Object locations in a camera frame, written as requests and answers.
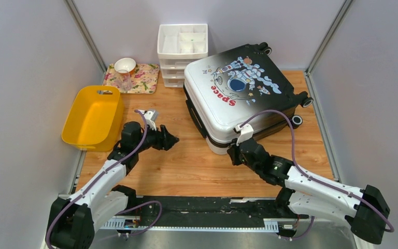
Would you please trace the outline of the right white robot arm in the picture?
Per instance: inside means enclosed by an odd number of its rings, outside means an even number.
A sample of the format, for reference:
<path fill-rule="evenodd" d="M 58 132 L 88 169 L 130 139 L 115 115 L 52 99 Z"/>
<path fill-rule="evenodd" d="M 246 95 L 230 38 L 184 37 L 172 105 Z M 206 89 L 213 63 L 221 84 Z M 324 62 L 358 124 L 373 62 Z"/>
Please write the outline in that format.
<path fill-rule="evenodd" d="M 275 202 L 275 211 L 281 217 L 293 213 L 327 219 L 376 245 L 390 231 L 390 208 L 381 191 L 372 185 L 362 189 L 316 176 L 289 159 L 270 155 L 254 139 L 232 144 L 227 154 L 233 165 L 246 165 L 268 184 L 282 187 Z"/>

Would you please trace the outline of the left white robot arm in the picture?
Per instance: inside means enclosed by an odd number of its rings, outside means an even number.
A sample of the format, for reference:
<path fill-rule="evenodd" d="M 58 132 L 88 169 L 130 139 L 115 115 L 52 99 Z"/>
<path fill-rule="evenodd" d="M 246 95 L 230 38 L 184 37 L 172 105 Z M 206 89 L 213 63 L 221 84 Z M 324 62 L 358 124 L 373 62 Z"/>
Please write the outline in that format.
<path fill-rule="evenodd" d="M 79 191 L 51 205 L 45 242 L 48 248 L 89 248 L 96 232 L 113 216 L 137 210 L 136 191 L 119 185 L 137 164 L 139 153 L 149 148 L 169 150 L 180 139 L 165 125 L 153 128 L 131 121 L 102 168 Z"/>

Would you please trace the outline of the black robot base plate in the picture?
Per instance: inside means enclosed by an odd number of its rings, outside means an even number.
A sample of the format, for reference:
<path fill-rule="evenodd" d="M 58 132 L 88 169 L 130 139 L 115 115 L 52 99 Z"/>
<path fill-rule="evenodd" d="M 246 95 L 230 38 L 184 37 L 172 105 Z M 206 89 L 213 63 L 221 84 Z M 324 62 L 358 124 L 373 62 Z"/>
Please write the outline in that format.
<path fill-rule="evenodd" d="M 118 215 L 119 233 L 144 229 L 168 231 L 259 231 L 295 233 L 309 219 L 279 207 L 275 198 L 142 196 L 136 210 Z"/>

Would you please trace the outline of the white black space suitcase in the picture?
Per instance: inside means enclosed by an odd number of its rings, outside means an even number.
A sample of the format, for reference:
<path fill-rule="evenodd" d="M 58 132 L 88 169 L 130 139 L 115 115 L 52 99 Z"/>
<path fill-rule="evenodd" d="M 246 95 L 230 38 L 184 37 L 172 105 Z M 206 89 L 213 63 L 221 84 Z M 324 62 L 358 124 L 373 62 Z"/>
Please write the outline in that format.
<path fill-rule="evenodd" d="M 313 103 L 271 60 L 271 47 L 245 44 L 189 63 L 183 90 L 189 114 L 210 150 L 226 154 L 237 139 L 235 128 L 248 122 L 260 140 L 303 120 L 296 108 Z"/>

